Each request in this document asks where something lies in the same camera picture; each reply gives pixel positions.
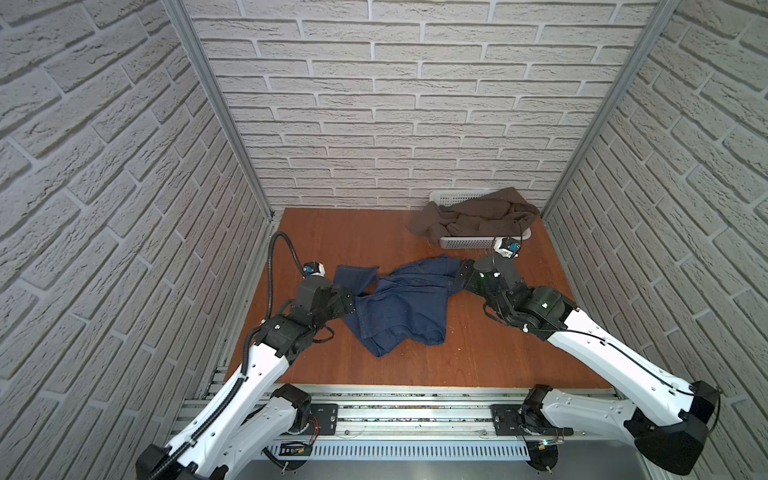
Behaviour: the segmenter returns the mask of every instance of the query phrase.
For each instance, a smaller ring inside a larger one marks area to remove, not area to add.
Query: wooden floor
[[[415,260],[437,257],[478,258],[481,250],[443,250],[406,230],[412,212],[403,210],[318,210],[290,208],[280,229],[286,232],[302,263],[315,260],[333,279],[338,265],[379,266],[379,276]],[[518,270],[530,286],[552,285],[573,296],[541,220],[523,243]],[[285,243],[274,255],[274,303],[292,298],[301,280]],[[349,331],[342,319],[329,326],[336,338],[302,353],[281,382],[357,385],[608,388],[596,373],[574,357],[533,335],[502,326],[482,312],[483,299],[468,292],[448,304],[448,335],[440,346],[405,340],[376,358]],[[240,365],[243,338],[259,325],[266,310],[266,269],[235,349],[229,374]]]

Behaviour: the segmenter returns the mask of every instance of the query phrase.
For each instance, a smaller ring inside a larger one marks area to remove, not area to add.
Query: white brick wall
[[[0,478],[132,478],[264,219],[160,2],[0,17]]]
[[[280,209],[418,208],[432,188],[513,185],[543,206],[654,3],[187,6]]]
[[[547,225],[598,322],[723,388],[702,479],[768,475],[766,13],[683,0]]]

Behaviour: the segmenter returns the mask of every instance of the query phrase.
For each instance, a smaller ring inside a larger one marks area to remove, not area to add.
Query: brown cloth
[[[510,187],[450,207],[429,202],[407,228],[432,243],[440,237],[519,237],[538,215],[538,208]]]

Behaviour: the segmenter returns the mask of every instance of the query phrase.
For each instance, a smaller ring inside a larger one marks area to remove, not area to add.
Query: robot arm
[[[272,316],[272,254],[280,237],[288,243],[304,278],[296,299]],[[246,337],[243,363],[195,420],[164,448],[150,445],[144,450],[136,461],[138,480],[235,478],[279,435],[306,431],[312,397],[295,386],[280,387],[261,410],[251,412],[301,352],[333,338],[328,321],[354,312],[349,289],[333,285],[324,273],[321,263],[301,265],[287,235],[277,232],[272,236],[267,254],[266,319]],[[331,337],[316,339],[323,329]]]
[[[466,260],[457,281],[485,298],[487,316],[565,350],[629,398],[615,402],[536,386],[521,408],[521,427],[587,430],[634,444],[669,472],[690,473],[710,433],[707,422],[719,392],[654,365],[554,288],[528,287],[512,262],[514,250],[513,243],[497,241],[491,256]]]

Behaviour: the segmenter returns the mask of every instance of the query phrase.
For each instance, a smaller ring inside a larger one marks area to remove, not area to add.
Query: laundry basket
[[[445,205],[450,207],[453,204],[458,204],[464,200],[471,200],[473,198],[482,197],[495,192],[496,190],[435,190],[429,194],[429,201],[435,202],[438,205]],[[518,240],[527,240],[531,237],[531,229],[526,228],[523,232],[522,238],[516,237]],[[493,243],[496,237],[441,237],[440,246],[442,248],[493,248]]]

